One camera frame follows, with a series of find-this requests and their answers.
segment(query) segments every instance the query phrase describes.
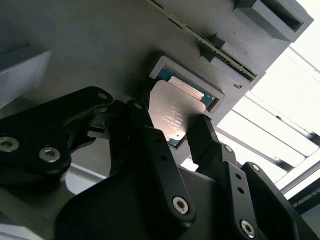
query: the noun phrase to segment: gray plastic surface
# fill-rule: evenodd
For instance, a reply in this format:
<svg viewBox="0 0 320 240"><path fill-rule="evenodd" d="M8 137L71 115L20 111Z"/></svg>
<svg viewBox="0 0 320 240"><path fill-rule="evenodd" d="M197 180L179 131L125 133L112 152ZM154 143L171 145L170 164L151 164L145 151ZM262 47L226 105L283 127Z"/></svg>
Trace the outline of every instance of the gray plastic surface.
<svg viewBox="0 0 320 240"><path fill-rule="evenodd" d="M271 37L291 43L313 22L295 0L239 0L236 8Z"/></svg>
<svg viewBox="0 0 320 240"><path fill-rule="evenodd" d="M50 55L31 46L0 55L0 108L40 85Z"/></svg>
<svg viewBox="0 0 320 240"><path fill-rule="evenodd" d="M212 39L212 43L220 50L229 54L229 56L233 57L236 61L244 65L246 68L251 70L256 75L254 80L248 80L242 75L240 75L237 71L232 69L225 62L221 61L218 57L216 57L211 51L205 50L203 52L203 56L205 59L209 61L210 64L220 69L225 73L239 88L246 86L249 90L253 88L253 86L266 74L265 71L261 70L260 67L254 63L252 63L244 54L235 49L232 45L227 43L226 41L219 38L219 34L215 35Z"/></svg>
<svg viewBox="0 0 320 240"><path fill-rule="evenodd" d="M235 10L236 0L158 0L158 3L204 37L218 34L263 73L290 44L271 37ZM87 86L100 87L115 98L119 94L132 96L148 78L160 53L223 92L226 96L223 105L211 116L214 125L253 87L236 88L230 76L201 56L199 41L144 0L33 0L32 7L29 1L0 1L0 29L0 53L28 42L52 50L39 90L24 95L36 103ZM109 156L100 145L91 151L101 163L86 167L104 174ZM90 162L84 154L72 160Z"/></svg>

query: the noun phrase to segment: bolt head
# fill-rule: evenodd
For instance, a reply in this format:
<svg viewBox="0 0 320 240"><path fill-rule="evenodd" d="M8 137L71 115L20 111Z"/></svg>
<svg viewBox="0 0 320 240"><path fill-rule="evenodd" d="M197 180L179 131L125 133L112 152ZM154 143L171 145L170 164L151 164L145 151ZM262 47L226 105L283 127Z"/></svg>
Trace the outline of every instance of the bolt head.
<svg viewBox="0 0 320 240"><path fill-rule="evenodd" d="M0 137L0 151L5 153L10 153L17 150L20 143L17 139L11 136Z"/></svg>
<svg viewBox="0 0 320 240"><path fill-rule="evenodd" d="M39 151L39 158L48 162L54 163L60 159L60 152L54 147L44 147Z"/></svg>
<svg viewBox="0 0 320 240"><path fill-rule="evenodd" d="M141 106L139 103L137 103L137 102L134 104L134 106L135 106L137 109L142 109L142 106Z"/></svg>
<svg viewBox="0 0 320 240"><path fill-rule="evenodd" d="M180 196L175 196L172 200L172 203L174 208L183 215L189 211L188 203Z"/></svg>

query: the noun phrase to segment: metal cpu lid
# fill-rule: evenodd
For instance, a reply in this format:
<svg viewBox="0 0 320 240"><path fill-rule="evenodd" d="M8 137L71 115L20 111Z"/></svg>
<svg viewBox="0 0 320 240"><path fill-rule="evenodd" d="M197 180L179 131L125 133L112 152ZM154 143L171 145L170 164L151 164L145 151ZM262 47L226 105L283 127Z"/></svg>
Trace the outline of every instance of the metal cpu lid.
<svg viewBox="0 0 320 240"><path fill-rule="evenodd" d="M151 120L155 128L163 131L167 141L181 140L193 123L193 119L206 110L206 106L201 101L189 95L193 94L192 91L197 95L196 92L199 91L190 86L186 90L188 94L176 86L165 80L159 80L150 93Z"/></svg>

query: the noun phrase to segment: rectangular slot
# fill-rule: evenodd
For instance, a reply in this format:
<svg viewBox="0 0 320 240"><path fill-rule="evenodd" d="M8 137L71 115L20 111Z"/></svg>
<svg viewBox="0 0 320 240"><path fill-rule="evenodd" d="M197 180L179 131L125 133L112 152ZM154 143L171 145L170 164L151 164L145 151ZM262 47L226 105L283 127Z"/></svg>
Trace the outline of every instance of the rectangular slot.
<svg viewBox="0 0 320 240"><path fill-rule="evenodd" d="M275 0L261 0L278 18L280 18L289 28L296 32L303 22L297 20L284 6Z"/></svg>

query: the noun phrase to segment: hole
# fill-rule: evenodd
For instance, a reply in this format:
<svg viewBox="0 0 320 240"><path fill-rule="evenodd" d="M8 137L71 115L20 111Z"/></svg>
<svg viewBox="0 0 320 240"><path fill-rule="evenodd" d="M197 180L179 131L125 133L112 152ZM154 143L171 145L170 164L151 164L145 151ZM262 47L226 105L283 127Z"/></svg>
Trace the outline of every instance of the hole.
<svg viewBox="0 0 320 240"><path fill-rule="evenodd" d="M101 92L98 94L98 97L102 99L107 99L107 96Z"/></svg>
<svg viewBox="0 0 320 240"><path fill-rule="evenodd" d="M153 138L153 141L155 141L157 144L159 144L159 143L160 143L160 139L159 139L159 138L157 138L157 137L154 137L154 138Z"/></svg>
<svg viewBox="0 0 320 240"><path fill-rule="evenodd" d="M184 209L184 208L185 208L185 204L184 204L182 201L178 201L176 204L177 204L177 205L179 206L179 208L181 208L181 209Z"/></svg>
<svg viewBox="0 0 320 240"><path fill-rule="evenodd" d="M160 154L160 158L161 158L161 160L163 160L163 161L167 161L167 160L168 160L168 159L167 159L167 156L164 155L164 154Z"/></svg>
<svg viewBox="0 0 320 240"><path fill-rule="evenodd" d="M261 2L294 32L296 32L303 24L303 22L300 22L290 11L278 3L278 1L261 0Z"/></svg>
<svg viewBox="0 0 320 240"><path fill-rule="evenodd" d="M238 179L242 179L242 177L241 177L238 173L236 173L235 176L236 176Z"/></svg>
<svg viewBox="0 0 320 240"><path fill-rule="evenodd" d="M1 143L1 146L2 147L5 147L5 148L11 148L13 146L12 142L11 141L3 141Z"/></svg>
<svg viewBox="0 0 320 240"><path fill-rule="evenodd" d="M238 186L238 191L239 191L240 193L242 193L242 194L245 193L245 191L244 191L241 187L239 187L239 186Z"/></svg>
<svg viewBox="0 0 320 240"><path fill-rule="evenodd" d="M44 153L46 156L50 156L50 157L54 157L56 154L55 154L55 152L54 151L46 151L45 153Z"/></svg>
<svg viewBox="0 0 320 240"><path fill-rule="evenodd" d="M251 232L251 227L249 227L248 225L245 225L245 229L250 233Z"/></svg>

